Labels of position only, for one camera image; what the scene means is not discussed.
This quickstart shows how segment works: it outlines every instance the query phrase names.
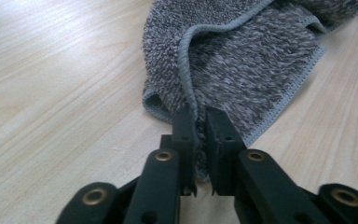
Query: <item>table surface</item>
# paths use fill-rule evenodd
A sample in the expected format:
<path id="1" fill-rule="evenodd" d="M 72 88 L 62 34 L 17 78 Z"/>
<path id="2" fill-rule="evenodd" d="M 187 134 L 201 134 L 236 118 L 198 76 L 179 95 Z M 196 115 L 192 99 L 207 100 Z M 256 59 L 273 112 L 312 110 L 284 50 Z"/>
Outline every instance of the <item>table surface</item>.
<path id="1" fill-rule="evenodd" d="M 0 223 L 54 223 L 77 190 L 121 187 L 171 125 L 142 107 L 142 34 L 152 1 L 0 1 Z M 301 187 L 358 189 L 358 17 L 251 145 Z M 181 223 L 239 223 L 232 197 L 199 184 Z"/>

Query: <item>gray towel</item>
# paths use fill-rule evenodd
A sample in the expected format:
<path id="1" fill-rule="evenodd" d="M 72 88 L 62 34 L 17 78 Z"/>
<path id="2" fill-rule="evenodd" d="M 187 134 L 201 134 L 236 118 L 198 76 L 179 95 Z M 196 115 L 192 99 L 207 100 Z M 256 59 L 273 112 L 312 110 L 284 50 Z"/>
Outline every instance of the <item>gray towel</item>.
<path id="1" fill-rule="evenodd" d="M 321 37 L 358 0 L 156 0 L 147 18 L 144 107 L 171 122 L 188 103 L 223 109 L 246 146 L 271 125 L 322 57 Z M 207 176 L 202 150 L 198 174 Z"/>

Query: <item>microfiber towel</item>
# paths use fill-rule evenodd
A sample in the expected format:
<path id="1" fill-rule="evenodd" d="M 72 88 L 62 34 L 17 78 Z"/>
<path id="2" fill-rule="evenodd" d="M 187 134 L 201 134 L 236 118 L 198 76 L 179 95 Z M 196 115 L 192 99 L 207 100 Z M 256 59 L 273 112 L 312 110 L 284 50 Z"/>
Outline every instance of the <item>microfiber towel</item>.
<path id="1" fill-rule="evenodd" d="M 155 0 L 145 24 L 145 109 L 167 122 L 188 104 L 224 110 L 246 146 L 271 125 L 322 57 L 321 37 L 358 0 Z M 200 150 L 198 175 L 207 176 Z"/>

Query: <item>screw hole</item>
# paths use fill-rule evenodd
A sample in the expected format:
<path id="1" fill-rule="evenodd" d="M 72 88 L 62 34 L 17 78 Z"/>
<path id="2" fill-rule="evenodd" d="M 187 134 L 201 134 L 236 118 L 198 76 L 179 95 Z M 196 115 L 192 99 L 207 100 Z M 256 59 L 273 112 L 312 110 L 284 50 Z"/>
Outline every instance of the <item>screw hole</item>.
<path id="1" fill-rule="evenodd" d="M 340 203 L 346 204 L 347 206 L 357 207 L 358 206 L 358 197 L 356 194 L 345 190 L 345 189 L 333 189 L 331 191 L 333 198 Z"/>
<path id="2" fill-rule="evenodd" d="M 156 160 L 158 161 L 168 161 L 172 159 L 172 154 L 169 152 L 160 152 L 156 155 Z"/>
<path id="3" fill-rule="evenodd" d="M 248 158 L 252 161 L 263 161 L 265 159 L 264 155 L 260 152 L 249 152 Z"/>
<path id="4" fill-rule="evenodd" d="M 295 220 L 297 223 L 301 223 L 301 224 L 313 223 L 312 217 L 310 217 L 308 214 L 305 214 L 305 213 L 296 213 Z"/>
<path id="5" fill-rule="evenodd" d="M 87 192 L 85 195 L 83 195 L 82 201 L 86 205 L 95 205 L 98 203 L 103 202 L 107 196 L 106 189 L 92 189 L 89 192 Z"/>
<path id="6" fill-rule="evenodd" d="M 141 220 L 145 224 L 153 224 L 157 222 L 158 215 L 156 212 L 147 211 L 142 215 Z"/>

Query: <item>wooden table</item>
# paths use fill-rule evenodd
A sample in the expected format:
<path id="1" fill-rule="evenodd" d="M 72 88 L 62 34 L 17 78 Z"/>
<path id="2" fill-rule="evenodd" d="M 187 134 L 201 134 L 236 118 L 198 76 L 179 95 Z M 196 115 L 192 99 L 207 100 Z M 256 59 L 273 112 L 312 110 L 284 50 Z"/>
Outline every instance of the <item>wooden table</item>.
<path id="1" fill-rule="evenodd" d="M 141 105 L 152 1 L 0 1 L 0 223 L 54 223 L 91 182 L 120 187 L 171 125 Z M 251 147 L 305 189 L 358 189 L 358 17 Z M 181 223 L 238 223 L 232 198 L 184 198 Z"/>

